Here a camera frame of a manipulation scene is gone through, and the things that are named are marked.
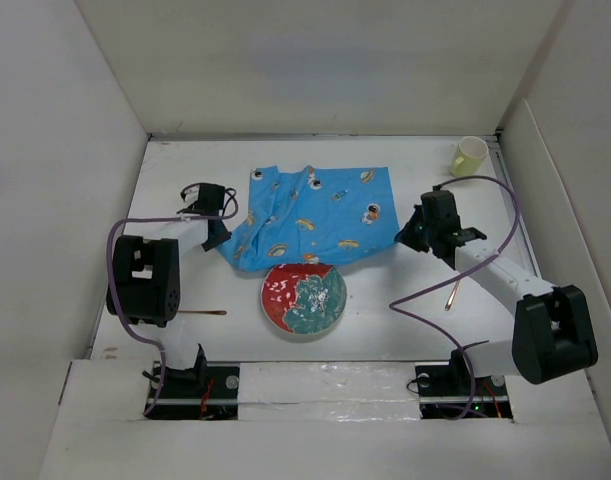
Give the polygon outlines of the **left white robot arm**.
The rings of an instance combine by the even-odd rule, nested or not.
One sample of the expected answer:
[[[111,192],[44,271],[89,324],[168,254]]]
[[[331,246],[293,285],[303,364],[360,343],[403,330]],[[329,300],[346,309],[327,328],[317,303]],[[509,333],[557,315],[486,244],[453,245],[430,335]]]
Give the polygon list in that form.
[[[181,260],[230,240],[224,222],[238,213],[238,202],[235,189],[204,182],[184,187],[180,197],[183,207],[172,216],[125,218],[111,227],[106,305],[132,339],[159,351],[159,370],[146,377],[193,397],[207,387],[208,373],[202,347],[176,318]]]

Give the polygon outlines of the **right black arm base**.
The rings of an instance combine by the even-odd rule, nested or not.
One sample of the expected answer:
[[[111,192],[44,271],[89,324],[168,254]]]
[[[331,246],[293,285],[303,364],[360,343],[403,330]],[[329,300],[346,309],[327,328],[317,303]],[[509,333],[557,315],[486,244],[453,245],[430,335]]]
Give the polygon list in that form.
[[[513,419],[509,393],[503,376],[487,376],[475,380],[471,404],[470,381],[457,380],[447,363],[415,365],[415,377],[406,388],[418,397],[423,420],[456,419]]]

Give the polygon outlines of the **red and teal plate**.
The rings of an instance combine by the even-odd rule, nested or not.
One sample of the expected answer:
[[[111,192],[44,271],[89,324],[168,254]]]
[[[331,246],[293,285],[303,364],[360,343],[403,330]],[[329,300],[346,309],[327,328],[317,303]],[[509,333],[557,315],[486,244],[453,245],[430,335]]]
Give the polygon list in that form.
[[[291,338],[313,340],[340,322],[348,299],[339,270],[323,264],[281,264],[265,276],[260,305],[269,322]]]

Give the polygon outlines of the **blue space-print cloth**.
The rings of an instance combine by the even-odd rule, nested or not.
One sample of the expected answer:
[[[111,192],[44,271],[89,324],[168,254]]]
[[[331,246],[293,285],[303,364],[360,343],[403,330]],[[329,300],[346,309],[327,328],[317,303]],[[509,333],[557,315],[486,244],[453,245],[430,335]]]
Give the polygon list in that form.
[[[248,214],[219,253],[235,269],[279,264],[346,265],[394,245],[399,223],[389,169],[321,169],[250,174]]]

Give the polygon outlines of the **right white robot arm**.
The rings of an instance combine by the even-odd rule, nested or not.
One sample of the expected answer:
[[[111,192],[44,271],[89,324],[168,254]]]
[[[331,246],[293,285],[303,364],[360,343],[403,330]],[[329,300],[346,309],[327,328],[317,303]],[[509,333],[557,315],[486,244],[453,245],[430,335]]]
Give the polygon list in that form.
[[[487,376],[520,376],[538,385],[584,370],[598,361],[587,300],[574,285],[556,286],[503,257],[485,234],[461,226],[454,195],[433,190],[396,241],[432,253],[469,277],[513,316],[512,338],[456,348],[447,381],[468,394]]]

